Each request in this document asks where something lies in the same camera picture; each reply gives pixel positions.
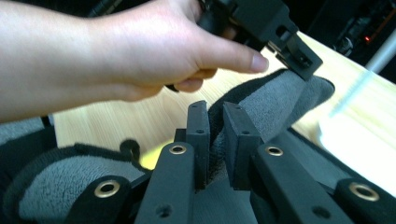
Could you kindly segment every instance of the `hole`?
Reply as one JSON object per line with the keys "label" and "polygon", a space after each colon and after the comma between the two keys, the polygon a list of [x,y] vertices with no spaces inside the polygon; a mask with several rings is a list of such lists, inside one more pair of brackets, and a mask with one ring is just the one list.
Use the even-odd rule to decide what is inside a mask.
{"label": "hole", "polygon": [[375,190],[371,189],[367,185],[351,183],[349,185],[350,191],[354,193],[356,196],[360,197],[363,200],[376,202],[379,200],[379,195]]}
{"label": "hole", "polygon": [[280,38],[280,40],[286,41],[290,37],[290,32],[285,26],[279,26],[276,29],[276,35]]}
{"label": "hole", "polygon": [[331,217],[330,212],[321,206],[315,206],[312,208],[312,212],[315,214],[315,216],[323,219],[329,219]]}
{"label": "hole", "polygon": [[172,206],[170,204],[160,204],[155,211],[158,217],[167,218],[172,215]]}
{"label": "hole", "polygon": [[183,146],[175,146],[175,147],[171,147],[171,148],[169,149],[169,151],[170,151],[172,154],[180,155],[180,154],[185,153],[185,152],[187,151],[187,149],[186,149],[185,147],[183,147]]}
{"label": "hole", "polygon": [[265,151],[270,154],[271,156],[281,156],[283,155],[283,151],[280,148],[277,147],[268,147],[265,149]]}
{"label": "hole", "polygon": [[120,183],[115,180],[107,180],[100,183],[95,189],[95,196],[98,198],[108,198],[115,195],[120,189]]}

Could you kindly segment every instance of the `light wood tabletop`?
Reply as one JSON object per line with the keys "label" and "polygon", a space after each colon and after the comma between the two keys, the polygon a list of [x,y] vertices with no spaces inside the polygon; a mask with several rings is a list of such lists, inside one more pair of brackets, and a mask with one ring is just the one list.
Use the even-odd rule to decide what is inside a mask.
{"label": "light wood tabletop", "polygon": [[[331,99],[293,125],[300,134],[320,145],[319,122],[327,120],[354,84],[368,71],[312,38],[299,35],[324,62],[315,75],[329,79],[335,86]],[[176,128],[186,127],[189,104],[206,100],[209,108],[232,87],[284,67],[269,50],[264,49],[262,54],[270,60],[270,68],[263,74],[245,75],[219,70],[195,93],[174,93],[164,88],[157,96],[141,102],[105,102],[56,113],[54,122],[58,146],[85,143],[117,150],[122,140],[133,138],[141,146],[142,153],[150,152],[171,141]],[[366,130],[381,144],[396,152],[395,113],[396,86],[373,75],[339,114],[359,124],[360,129]]]}

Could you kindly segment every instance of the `human hand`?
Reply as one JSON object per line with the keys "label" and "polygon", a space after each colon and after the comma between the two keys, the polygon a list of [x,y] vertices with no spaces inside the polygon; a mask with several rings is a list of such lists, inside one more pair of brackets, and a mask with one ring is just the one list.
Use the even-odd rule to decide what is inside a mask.
{"label": "human hand", "polygon": [[156,0],[92,20],[99,62],[117,98],[140,100],[167,84],[197,91],[218,68],[241,73],[267,69],[259,52],[198,27],[200,14],[197,0]]}

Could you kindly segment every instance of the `table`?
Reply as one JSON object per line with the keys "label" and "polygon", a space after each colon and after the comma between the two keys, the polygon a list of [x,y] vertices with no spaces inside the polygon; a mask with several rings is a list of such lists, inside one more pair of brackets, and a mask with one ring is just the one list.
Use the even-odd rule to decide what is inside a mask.
{"label": "table", "polygon": [[[335,86],[331,99],[305,114],[292,126],[321,146],[318,141],[319,122],[326,120],[354,83],[367,74],[367,70],[304,34],[299,33],[299,36],[324,62],[316,75],[329,79]],[[170,142],[176,128],[186,127],[189,104],[206,100],[207,107],[210,107],[232,87],[252,78],[267,76],[284,67],[271,51],[264,49],[262,54],[270,60],[270,67],[267,72],[256,76],[219,70],[215,77],[205,81],[202,89],[195,93],[174,93],[164,88],[157,96],[137,103],[105,102],[56,113],[54,122],[58,146],[65,147],[79,142],[117,150],[122,140],[133,138],[141,146],[143,154],[158,151],[153,149]],[[396,85],[374,75],[339,114],[358,124],[360,130],[372,134],[382,146],[391,148],[390,155],[396,161],[395,113]],[[354,160],[360,160],[359,153],[355,154]],[[144,162],[148,163],[148,167],[155,164],[155,160],[152,164]],[[396,166],[392,166],[387,169],[396,170]],[[388,185],[395,189],[396,182],[391,181],[393,182]]]}

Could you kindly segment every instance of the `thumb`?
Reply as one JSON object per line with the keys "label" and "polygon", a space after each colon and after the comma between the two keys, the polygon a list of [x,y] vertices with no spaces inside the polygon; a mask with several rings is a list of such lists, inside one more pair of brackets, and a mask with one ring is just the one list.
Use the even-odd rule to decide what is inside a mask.
{"label": "thumb", "polygon": [[203,69],[224,68],[240,73],[260,73],[268,69],[268,60],[258,51],[247,46],[208,34],[205,45],[211,47],[200,48]]}

